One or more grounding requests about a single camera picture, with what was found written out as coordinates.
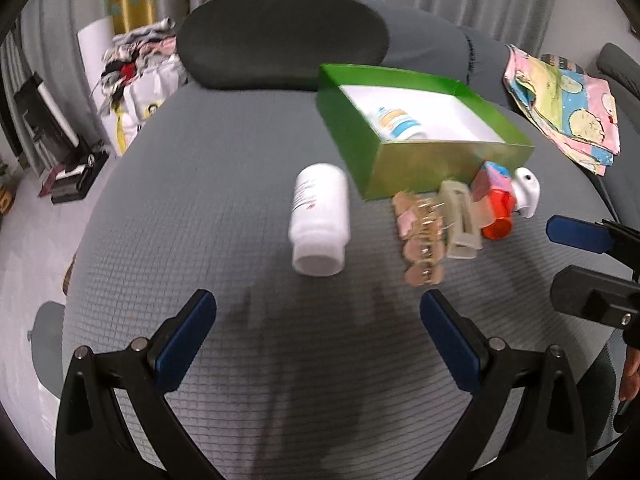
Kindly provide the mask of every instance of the blue gripper pad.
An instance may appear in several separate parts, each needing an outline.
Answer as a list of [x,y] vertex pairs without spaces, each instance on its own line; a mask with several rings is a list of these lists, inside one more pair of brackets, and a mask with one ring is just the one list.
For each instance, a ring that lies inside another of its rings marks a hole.
[[553,215],[546,221],[546,236],[556,244],[602,254],[613,247],[613,238],[602,225]]
[[458,388],[475,393],[481,387],[480,358],[456,323],[447,315],[439,297],[444,300],[444,296],[437,290],[428,290],[422,295],[420,319]]
[[189,310],[186,318],[176,327],[155,360],[156,387],[163,394],[178,389],[216,320],[216,300],[208,290],[196,292],[183,309]]

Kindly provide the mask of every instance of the patterned cloth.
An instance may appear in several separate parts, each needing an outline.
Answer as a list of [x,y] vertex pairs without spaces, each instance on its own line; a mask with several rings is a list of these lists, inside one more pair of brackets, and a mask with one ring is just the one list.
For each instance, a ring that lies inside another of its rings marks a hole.
[[609,84],[548,65],[509,45],[504,84],[524,115],[571,160],[603,175],[620,153]]

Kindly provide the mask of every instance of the finger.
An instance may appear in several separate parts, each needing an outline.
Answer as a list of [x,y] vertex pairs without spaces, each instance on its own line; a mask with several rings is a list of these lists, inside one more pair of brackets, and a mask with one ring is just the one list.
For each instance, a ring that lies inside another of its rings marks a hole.
[[626,347],[626,360],[625,367],[622,369],[622,374],[629,377],[635,374],[640,368],[640,350]]
[[620,401],[633,400],[638,392],[640,392],[640,375],[623,376],[620,381],[620,393],[618,396]]

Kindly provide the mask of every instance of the white floor tile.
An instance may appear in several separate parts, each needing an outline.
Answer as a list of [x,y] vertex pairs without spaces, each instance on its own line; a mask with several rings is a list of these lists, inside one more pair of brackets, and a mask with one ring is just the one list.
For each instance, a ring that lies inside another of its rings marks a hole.
[[66,268],[116,164],[112,155],[84,200],[61,205],[38,198],[40,183],[27,171],[0,224],[0,402],[52,474],[59,402],[36,378],[27,332],[41,304],[65,303]]

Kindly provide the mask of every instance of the box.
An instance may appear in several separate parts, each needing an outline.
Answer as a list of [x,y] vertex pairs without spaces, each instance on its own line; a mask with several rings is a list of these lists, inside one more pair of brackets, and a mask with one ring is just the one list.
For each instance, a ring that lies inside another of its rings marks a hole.
[[[470,184],[486,160],[513,172],[534,149],[496,108],[444,77],[324,64],[316,104],[364,200],[434,191],[448,178]],[[372,118],[380,107],[401,108],[428,138],[384,139]]]

